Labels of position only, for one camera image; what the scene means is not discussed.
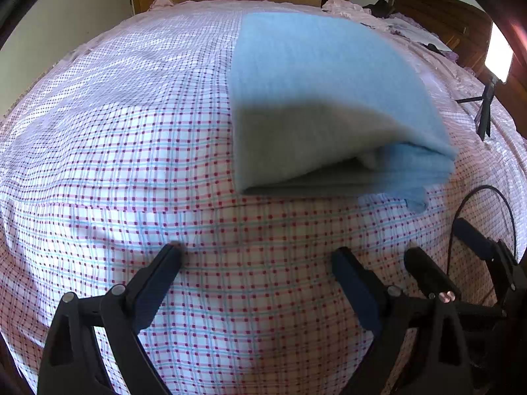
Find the light blue fleece pants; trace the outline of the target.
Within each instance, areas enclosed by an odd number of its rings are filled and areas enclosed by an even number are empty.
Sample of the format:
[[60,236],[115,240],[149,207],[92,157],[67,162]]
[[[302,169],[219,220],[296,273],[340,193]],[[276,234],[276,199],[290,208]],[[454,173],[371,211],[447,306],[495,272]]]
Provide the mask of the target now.
[[399,50],[366,26],[307,13],[249,13],[229,73],[238,192],[385,194],[416,213],[457,152]]

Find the pink checkered bed sheet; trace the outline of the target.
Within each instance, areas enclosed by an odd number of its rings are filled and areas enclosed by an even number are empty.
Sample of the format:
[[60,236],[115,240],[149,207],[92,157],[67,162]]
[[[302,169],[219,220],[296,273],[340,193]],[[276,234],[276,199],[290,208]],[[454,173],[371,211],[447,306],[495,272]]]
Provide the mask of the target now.
[[422,77],[458,149],[456,172],[410,212],[383,195],[279,201],[237,195],[227,75],[239,24],[289,5],[183,3],[137,15],[64,57],[1,123],[1,334],[31,388],[64,295],[106,293],[172,242],[187,245],[141,341],[174,394],[336,394],[371,342],[330,272],[352,249],[408,293],[419,244],[469,302],[490,302],[487,268],[449,240],[456,213],[526,249],[526,148],[481,82],[447,58],[378,33]]

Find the dark wooden headboard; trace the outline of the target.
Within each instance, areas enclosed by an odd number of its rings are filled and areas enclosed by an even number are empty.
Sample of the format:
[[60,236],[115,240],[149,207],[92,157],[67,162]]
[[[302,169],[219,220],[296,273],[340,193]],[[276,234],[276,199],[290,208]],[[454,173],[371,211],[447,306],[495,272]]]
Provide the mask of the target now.
[[[412,18],[458,54],[458,64],[470,68],[482,82],[490,80],[484,66],[491,32],[491,19],[481,9],[460,0],[389,0],[395,11]],[[513,58],[507,82],[496,89],[517,131],[526,135],[526,68]]]

